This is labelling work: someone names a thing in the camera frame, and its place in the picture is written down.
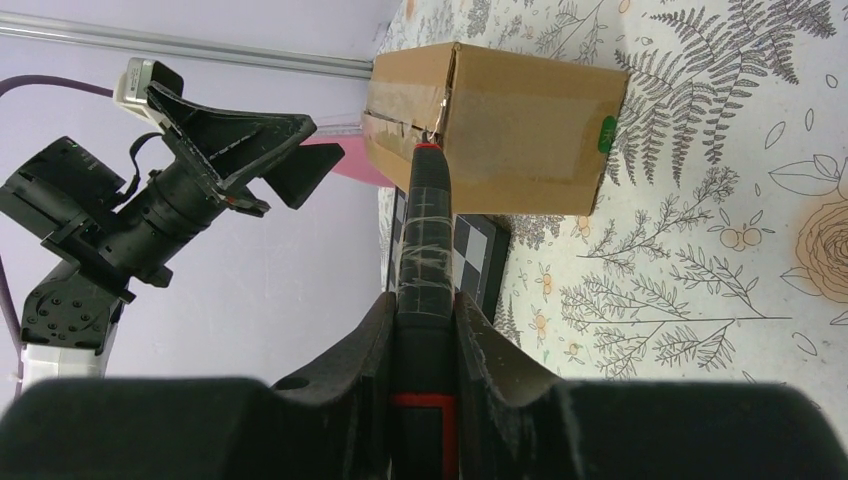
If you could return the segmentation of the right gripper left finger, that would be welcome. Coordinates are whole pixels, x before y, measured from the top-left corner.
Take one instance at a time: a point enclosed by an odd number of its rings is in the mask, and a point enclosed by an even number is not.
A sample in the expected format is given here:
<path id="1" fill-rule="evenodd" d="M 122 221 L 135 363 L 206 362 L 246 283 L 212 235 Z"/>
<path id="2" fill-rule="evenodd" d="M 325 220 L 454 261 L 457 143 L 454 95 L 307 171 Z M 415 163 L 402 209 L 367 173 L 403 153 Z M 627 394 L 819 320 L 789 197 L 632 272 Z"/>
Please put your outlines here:
<path id="1" fill-rule="evenodd" d="M 1 420 L 5 479 L 387 479 L 395 297 L 273 385 L 248 378 L 37 383 Z"/>

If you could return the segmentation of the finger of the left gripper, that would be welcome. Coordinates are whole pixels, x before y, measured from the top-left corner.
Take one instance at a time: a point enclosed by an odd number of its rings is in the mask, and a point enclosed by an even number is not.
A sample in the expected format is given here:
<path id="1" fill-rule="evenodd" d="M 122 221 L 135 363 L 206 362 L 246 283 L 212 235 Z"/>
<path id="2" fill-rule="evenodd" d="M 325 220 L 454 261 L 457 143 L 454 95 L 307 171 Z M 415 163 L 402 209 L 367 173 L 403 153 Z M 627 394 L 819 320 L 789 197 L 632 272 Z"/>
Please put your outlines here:
<path id="1" fill-rule="evenodd" d="M 227 110 L 187 101 L 159 82 L 147 104 L 163 115 L 164 142 L 204 187 L 231 196 L 256 178 L 274 186 L 317 126 L 306 114 Z"/>
<path id="2" fill-rule="evenodd" d="M 338 143 L 300 145 L 264 175 L 285 205 L 297 210 L 345 156 Z"/>

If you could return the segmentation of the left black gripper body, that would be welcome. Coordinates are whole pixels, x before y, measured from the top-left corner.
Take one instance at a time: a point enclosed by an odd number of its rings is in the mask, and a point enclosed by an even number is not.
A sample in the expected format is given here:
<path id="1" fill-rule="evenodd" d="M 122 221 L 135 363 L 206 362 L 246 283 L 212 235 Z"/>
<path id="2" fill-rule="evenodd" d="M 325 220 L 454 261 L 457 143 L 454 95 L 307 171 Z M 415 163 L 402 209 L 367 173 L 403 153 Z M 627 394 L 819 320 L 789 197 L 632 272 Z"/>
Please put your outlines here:
<path id="1" fill-rule="evenodd" d="M 140 171 L 117 195 L 115 230 L 117 265 L 164 265 L 189 241 L 232 206 L 218 201 L 196 182 L 191 167 L 175 160 L 150 174 L 137 194 Z"/>

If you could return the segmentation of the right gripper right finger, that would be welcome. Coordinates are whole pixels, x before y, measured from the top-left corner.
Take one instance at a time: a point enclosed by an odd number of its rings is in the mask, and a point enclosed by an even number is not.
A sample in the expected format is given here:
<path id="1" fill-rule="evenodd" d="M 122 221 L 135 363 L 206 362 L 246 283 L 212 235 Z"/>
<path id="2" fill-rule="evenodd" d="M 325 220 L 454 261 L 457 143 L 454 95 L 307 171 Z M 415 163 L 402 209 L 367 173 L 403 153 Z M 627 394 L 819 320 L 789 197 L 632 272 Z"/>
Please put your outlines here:
<path id="1" fill-rule="evenodd" d="M 563 379 L 465 294 L 458 338 L 464 479 L 843 479 L 824 415 L 778 384 Z"/>

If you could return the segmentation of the red black utility knife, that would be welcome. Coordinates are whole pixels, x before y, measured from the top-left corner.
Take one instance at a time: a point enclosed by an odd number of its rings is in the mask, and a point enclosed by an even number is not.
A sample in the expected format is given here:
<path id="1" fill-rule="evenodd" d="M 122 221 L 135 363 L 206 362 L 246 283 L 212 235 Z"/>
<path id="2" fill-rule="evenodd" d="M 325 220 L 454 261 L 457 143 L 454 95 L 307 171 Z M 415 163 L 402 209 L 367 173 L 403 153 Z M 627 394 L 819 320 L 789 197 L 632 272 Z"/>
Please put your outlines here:
<path id="1" fill-rule="evenodd" d="M 442 149 L 413 153 L 399 258 L 390 382 L 396 479 L 459 476 L 451 180 Z"/>

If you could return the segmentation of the brown cardboard express box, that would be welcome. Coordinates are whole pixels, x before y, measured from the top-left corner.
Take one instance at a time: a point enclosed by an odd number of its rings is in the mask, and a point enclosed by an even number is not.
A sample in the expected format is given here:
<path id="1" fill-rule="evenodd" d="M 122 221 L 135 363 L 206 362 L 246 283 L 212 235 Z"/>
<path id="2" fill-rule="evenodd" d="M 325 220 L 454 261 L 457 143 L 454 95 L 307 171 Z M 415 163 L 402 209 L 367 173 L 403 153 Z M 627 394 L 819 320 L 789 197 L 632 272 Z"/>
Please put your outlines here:
<path id="1" fill-rule="evenodd" d="M 430 141 L 457 213 L 586 216 L 627 84 L 620 70 L 459 42 L 385 53 L 362 117 L 367 157 L 406 190 Z"/>

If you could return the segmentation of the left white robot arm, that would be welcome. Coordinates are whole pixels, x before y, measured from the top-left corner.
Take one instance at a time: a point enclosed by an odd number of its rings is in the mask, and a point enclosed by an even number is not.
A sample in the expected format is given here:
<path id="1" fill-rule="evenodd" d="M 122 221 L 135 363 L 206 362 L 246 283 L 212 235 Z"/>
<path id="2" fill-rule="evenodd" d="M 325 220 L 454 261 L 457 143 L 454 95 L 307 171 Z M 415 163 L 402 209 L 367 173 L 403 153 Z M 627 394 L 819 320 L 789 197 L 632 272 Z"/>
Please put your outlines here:
<path id="1" fill-rule="evenodd" d="M 264 216 L 253 180 L 298 209 L 344 156 L 336 143 L 310 142 L 316 127 L 305 114 L 206 107 L 159 82 L 141 108 L 173 154 L 165 168 L 126 181 L 62 137 L 2 186 L 2 212 L 59 259 L 24 302 L 22 388 L 102 376 L 132 280 L 165 288 L 169 260 L 221 214 Z"/>

